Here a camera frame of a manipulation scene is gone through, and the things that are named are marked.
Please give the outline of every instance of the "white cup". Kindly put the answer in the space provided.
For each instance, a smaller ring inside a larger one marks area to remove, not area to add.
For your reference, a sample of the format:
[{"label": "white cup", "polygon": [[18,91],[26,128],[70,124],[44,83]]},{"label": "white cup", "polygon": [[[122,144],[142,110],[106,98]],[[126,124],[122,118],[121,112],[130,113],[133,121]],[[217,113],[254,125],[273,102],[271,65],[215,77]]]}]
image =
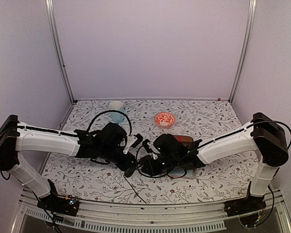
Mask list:
[{"label": "white cup", "polygon": [[[124,103],[121,101],[112,101],[109,103],[110,110],[117,110],[120,112],[124,112]],[[124,120],[124,116],[120,113],[110,113],[111,119],[114,123],[121,123]]]}]

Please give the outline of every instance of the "red patterned bowl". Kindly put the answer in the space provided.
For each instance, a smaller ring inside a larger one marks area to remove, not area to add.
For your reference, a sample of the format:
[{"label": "red patterned bowl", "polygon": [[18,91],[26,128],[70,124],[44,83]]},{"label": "red patterned bowl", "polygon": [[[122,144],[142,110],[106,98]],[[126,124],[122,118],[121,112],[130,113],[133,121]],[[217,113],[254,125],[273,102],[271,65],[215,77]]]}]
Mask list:
[{"label": "red patterned bowl", "polygon": [[162,128],[169,128],[176,122],[176,118],[171,113],[158,113],[155,116],[155,122]]}]

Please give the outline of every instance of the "floral pattern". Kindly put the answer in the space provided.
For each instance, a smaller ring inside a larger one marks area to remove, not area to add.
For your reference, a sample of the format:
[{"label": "floral pattern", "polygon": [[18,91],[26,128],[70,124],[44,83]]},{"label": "floral pattern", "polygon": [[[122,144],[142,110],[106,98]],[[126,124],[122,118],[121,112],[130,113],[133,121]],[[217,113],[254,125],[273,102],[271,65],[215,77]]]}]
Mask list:
[{"label": "floral pattern", "polygon": [[[85,130],[91,119],[108,109],[108,100],[79,101],[64,130]],[[231,131],[241,124],[226,101],[194,100],[123,100],[125,112],[132,122],[133,134],[155,140],[162,133],[191,136],[194,140],[209,139]],[[154,117],[170,112],[176,117],[170,129],[158,127]],[[92,130],[102,129],[109,121],[108,114],[99,117]],[[127,132],[128,122],[120,124]],[[139,157],[146,155],[141,150]],[[253,152],[235,154],[196,170],[195,179],[154,179],[135,172],[129,183],[149,204],[178,204],[239,198],[246,195],[254,176],[258,159]],[[78,159],[52,153],[43,172],[51,179],[61,195],[76,195],[82,199],[117,203],[143,203],[116,166],[99,165],[89,159]]]}]

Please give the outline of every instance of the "vertical metal post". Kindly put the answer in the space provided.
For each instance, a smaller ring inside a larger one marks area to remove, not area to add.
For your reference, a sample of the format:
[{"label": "vertical metal post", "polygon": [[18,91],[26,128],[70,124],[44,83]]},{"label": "vertical metal post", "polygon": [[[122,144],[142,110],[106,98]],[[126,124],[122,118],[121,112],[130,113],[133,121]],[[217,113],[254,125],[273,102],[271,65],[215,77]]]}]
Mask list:
[{"label": "vertical metal post", "polygon": [[71,85],[68,79],[67,70],[65,68],[63,53],[62,53],[60,43],[59,43],[59,37],[58,37],[58,32],[57,32],[56,20],[55,20],[55,13],[54,13],[54,8],[53,8],[53,0],[46,0],[46,7],[47,7],[47,13],[48,13],[48,22],[49,22],[51,34],[53,37],[55,51],[57,54],[57,60],[58,60],[60,71],[61,71],[62,78],[64,81],[65,89],[66,89],[70,102],[73,103],[74,97],[73,97]]},{"label": "vertical metal post", "polygon": [[233,105],[233,102],[235,100],[237,89],[239,86],[239,82],[240,82],[240,79],[241,79],[241,76],[243,73],[243,66],[245,63],[245,59],[246,59],[246,55],[247,55],[247,51],[248,51],[248,47],[249,47],[249,41],[250,41],[250,37],[251,37],[251,32],[252,32],[252,28],[253,28],[254,16],[255,16],[255,12],[256,12],[256,4],[257,4],[257,0],[250,0],[250,2],[249,2],[249,11],[248,11],[248,17],[247,17],[245,36],[244,36],[244,40],[243,40],[243,44],[242,44],[242,52],[241,52],[241,56],[240,56],[240,59],[238,62],[233,87],[232,87],[232,90],[231,90],[231,93],[230,93],[229,99],[228,99],[228,101],[232,105]]}]

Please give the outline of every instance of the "light blue cup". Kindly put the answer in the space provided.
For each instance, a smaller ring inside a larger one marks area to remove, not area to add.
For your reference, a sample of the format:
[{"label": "light blue cup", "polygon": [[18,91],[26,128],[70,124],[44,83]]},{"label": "light blue cup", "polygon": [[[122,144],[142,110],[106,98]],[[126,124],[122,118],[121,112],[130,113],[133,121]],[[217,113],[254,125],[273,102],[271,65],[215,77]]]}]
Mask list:
[{"label": "light blue cup", "polygon": [[[120,112],[124,112],[124,103],[121,101],[112,101],[109,103],[110,110],[117,110]],[[111,119],[114,123],[121,123],[124,120],[124,116],[120,113],[110,113]]]}]

